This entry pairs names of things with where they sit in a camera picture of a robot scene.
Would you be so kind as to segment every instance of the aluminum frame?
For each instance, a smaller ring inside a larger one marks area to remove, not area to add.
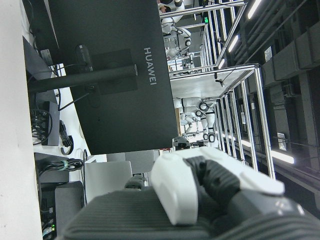
[[[241,81],[241,92],[242,92],[242,99],[243,99],[243,106],[244,106],[245,123],[247,127],[249,142],[251,145],[250,151],[251,151],[252,167],[255,171],[258,172],[259,170],[258,170],[258,163],[257,163],[257,156],[256,156],[256,146],[255,146],[254,134],[253,134],[252,125],[251,125],[251,117],[250,117],[250,111],[249,111],[248,95],[247,95],[245,80]]]
[[[229,126],[228,126],[228,123],[226,121],[226,114],[225,114],[225,107],[224,107],[223,97],[220,98],[219,103],[220,103],[221,112],[222,112],[222,122],[223,122],[223,128],[224,128],[224,137],[225,137],[225,142],[226,142],[226,149],[227,149],[228,155],[231,156],[231,149],[230,149],[230,143],[229,143],[229,137],[228,137]]]
[[[220,108],[219,108],[219,101],[216,102],[215,104],[215,109],[216,109],[216,115],[217,115],[217,124],[218,124],[218,134],[220,136],[220,143],[222,146],[222,151],[226,152],[226,147],[225,147],[225,141],[224,141],[224,137],[222,136],[222,125],[221,125],[221,115],[220,115]]]
[[[259,109],[260,109],[260,118],[262,123],[261,125],[262,125],[262,132],[263,132],[265,155],[267,159],[268,173],[270,178],[276,179],[274,161],[271,155],[271,143],[270,143],[269,127],[268,127],[266,106],[265,106],[265,99],[264,99],[264,90],[262,86],[261,69],[256,68],[254,70],[254,75],[255,75],[256,93],[257,93]]]
[[[189,8],[181,11],[173,11],[173,12],[167,12],[160,15],[160,19],[165,18],[173,18],[176,16],[185,16],[185,15],[191,15],[191,14],[200,14],[203,12],[208,12],[212,10],[220,10],[220,9],[227,9],[232,7],[240,7],[246,5],[244,0],[235,0],[233,2],[224,2],[222,4],[211,4],[208,6],[199,6],[194,8]]]
[[[232,103],[232,114],[234,117],[234,126],[235,126],[235,132],[236,132],[236,139],[239,143],[239,152],[240,152],[240,158],[241,162],[246,165],[246,158],[245,158],[245,153],[244,153],[244,148],[242,146],[242,137],[241,137],[241,131],[240,131],[240,124],[239,124],[239,118],[238,118],[238,109],[237,109],[237,102],[236,102],[236,95],[235,92],[232,91],[230,93],[230,99]]]
[[[198,69],[205,69],[208,68],[207,66],[200,67]],[[223,104],[222,98],[227,94],[229,91],[230,93],[230,99],[232,103],[232,109],[233,109],[233,116],[234,116],[234,122],[235,122],[235,130],[236,130],[236,136],[237,136],[237,141],[239,143],[239,152],[240,152],[240,158],[242,159],[242,163],[245,164],[245,153],[242,145],[242,138],[241,138],[241,131],[240,131],[240,123],[239,119],[236,117],[238,116],[238,110],[236,106],[236,96],[234,93],[234,89],[241,85],[241,92],[243,96],[243,104],[244,104],[244,111],[245,111],[245,120],[248,128],[248,133],[249,133],[249,141],[250,141],[250,151],[251,151],[251,159],[252,159],[252,165],[253,168],[257,171],[258,170],[258,164],[257,164],[257,156],[256,156],[256,151],[255,151],[255,144],[254,144],[254,136],[253,136],[253,129],[251,126],[251,116],[250,116],[250,111],[249,111],[249,103],[248,103],[248,98],[247,98],[247,89],[246,89],[246,83],[245,80],[254,74],[255,76],[255,83],[256,83],[256,89],[257,89],[257,96],[258,96],[258,105],[260,109],[260,118],[261,118],[261,126],[263,130],[263,142],[265,146],[265,155],[266,155],[266,160],[267,160],[267,167],[269,171],[269,176],[272,179],[275,179],[275,170],[274,170],[274,162],[273,158],[271,155],[271,142],[270,142],[270,136],[269,136],[269,127],[268,127],[268,122],[267,122],[267,115],[266,115],[266,108],[265,108],[265,102],[264,102],[264,93],[263,93],[263,82],[262,82],[262,75],[261,75],[261,69],[259,68],[258,64],[250,64],[250,65],[239,65],[235,67],[229,67],[229,68],[223,68],[223,69],[217,69],[213,71],[208,71],[208,72],[202,72],[202,73],[195,73],[193,75],[183,75],[179,77],[174,77],[171,78],[171,81],[176,81],[176,80],[183,80],[183,79],[189,79],[193,77],[198,77],[198,76],[213,76],[215,73],[230,73],[234,70],[241,70],[244,72],[241,76],[239,76],[237,79],[233,81],[233,83],[221,94],[217,96],[212,96],[210,98],[207,98],[208,101],[216,101],[215,109],[216,109],[216,123],[217,123],[217,131],[220,136],[220,143],[221,143],[221,149],[226,152],[225,148],[225,143],[224,143],[224,138],[223,138],[223,131],[222,131],[222,124],[223,126],[226,126],[226,116],[224,114],[224,107],[221,107],[221,112],[222,112],[222,117],[220,113],[220,106]],[[228,142],[229,142],[229,137],[228,137],[228,130],[226,131],[225,135],[228,147]]]
[[[232,126],[228,95],[224,97],[224,103],[225,103],[225,110],[226,110],[226,120],[228,121],[228,126],[229,126],[229,131],[231,136],[232,154],[234,158],[237,158],[236,146],[235,146],[235,140],[234,140],[234,129]]]

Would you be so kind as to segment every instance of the power cord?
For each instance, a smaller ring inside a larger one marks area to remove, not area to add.
[[[87,150],[85,149],[83,151],[83,176],[82,176],[82,182],[83,182],[83,191],[84,191],[84,203],[87,205],[87,191],[86,191],[86,172],[85,172],[85,162],[88,161],[88,153]]]
[[[47,116],[50,119],[50,129],[48,134],[46,134],[46,126],[43,125],[44,121],[47,121]],[[30,109],[31,117],[31,133],[33,138],[37,138],[40,142],[33,143],[33,145],[39,145],[48,140],[53,127],[53,119],[50,112],[43,109]]]
[[[39,177],[42,174],[50,171],[68,171],[74,172],[80,170],[84,165],[81,159],[70,158],[68,160],[63,160],[60,162],[48,162],[43,169],[39,172]]]

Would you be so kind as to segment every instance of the white robot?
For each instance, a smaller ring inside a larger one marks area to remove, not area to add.
[[[176,11],[185,9],[183,0],[174,0]],[[162,19],[162,32],[167,35],[164,38],[165,54],[168,59],[176,57],[178,54],[185,52],[191,45],[191,33],[183,28],[176,27],[176,23],[182,16],[167,17]]]
[[[214,132],[216,114],[212,106],[208,106],[205,102],[202,102],[200,97],[175,98],[173,104],[174,108],[179,109],[181,125],[189,125],[186,133],[191,130],[192,123],[195,122],[197,134],[199,134],[199,122],[201,122],[203,140],[207,141],[210,147],[218,147],[219,143]]]

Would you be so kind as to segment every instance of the cable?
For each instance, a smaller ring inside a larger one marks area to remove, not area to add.
[[[39,172],[39,177],[42,174],[50,171],[68,171],[74,172],[80,170],[84,165],[84,162],[81,159],[69,158],[68,160],[59,161],[59,162],[47,162],[46,166]]]
[[[85,172],[85,162],[88,161],[88,153],[87,150],[85,149],[83,151],[83,190],[84,190],[84,203],[85,205],[87,205],[88,201],[87,201],[87,191],[86,191],[86,172]]]
[[[61,91],[60,91],[60,89],[58,89],[58,98],[59,98],[58,111],[62,111],[63,109],[69,107],[71,104],[74,104],[75,102],[79,101],[80,99],[83,99],[84,97],[88,96],[89,94],[90,94],[90,92],[87,92],[83,96],[78,97],[76,100],[73,100],[72,102],[69,102],[67,105],[60,108],[60,106],[61,106]]]
[[[33,145],[35,146],[35,145],[42,144],[42,143],[44,143],[45,141],[48,140],[48,138],[49,138],[49,136],[50,136],[50,134],[51,134],[51,132],[52,132],[53,119],[52,119],[52,116],[51,116],[50,112],[48,112],[48,111],[46,111],[46,110],[31,108],[30,111],[44,112],[44,113],[48,114],[48,116],[49,116],[49,118],[50,118],[50,122],[51,122],[51,124],[50,124],[51,126],[50,126],[50,130],[49,130],[49,132],[48,132],[48,135],[46,136],[46,138],[45,138],[44,140],[42,140],[42,141],[40,141],[40,142],[37,142],[37,143],[34,143]],[[39,133],[38,130],[37,130],[37,128],[36,128],[36,126],[33,126],[32,123],[31,123],[31,127],[32,127],[32,128],[35,128],[35,129],[32,129],[33,132],[36,131],[37,133]]]
[[[284,140],[284,141],[279,142],[279,144],[287,143],[287,144],[300,145],[300,146],[304,146],[304,147],[308,147],[308,148],[320,149],[319,146],[308,145],[308,144],[303,144],[303,143],[298,143],[298,142],[292,142],[292,141],[289,141],[288,139],[280,138],[280,137],[277,137],[277,136],[273,136],[272,138],[273,138],[273,139],[281,139],[281,140]]]

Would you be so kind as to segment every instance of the ceiling light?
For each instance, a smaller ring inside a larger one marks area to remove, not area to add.
[[[254,4],[252,5],[249,13],[248,13],[248,19],[251,19],[251,17],[254,15],[255,11],[257,10],[259,4],[262,0],[255,0]]]
[[[224,58],[222,58],[222,60],[221,60],[221,62],[220,62],[220,64],[219,64],[219,66],[218,66],[218,69],[221,69],[222,68],[222,66],[225,64],[225,59]]]
[[[279,160],[284,161],[284,162],[289,163],[289,164],[294,164],[295,163],[295,159],[292,156],[283,154],[283,153],[278,152],[278,151],[271,150],[271,156],[273,158],[279,159]]]
[[[232,42],[231,42],[231,45],[230,45],[230,47],[228,48],[228,52],[229,52],[229,53],[231,53],[232,49],[234,49],[236,43],[238,42],[238,39],[239,39],[239,35],[236,35],[236,36],[233,38],[233,40],[232,40]]]

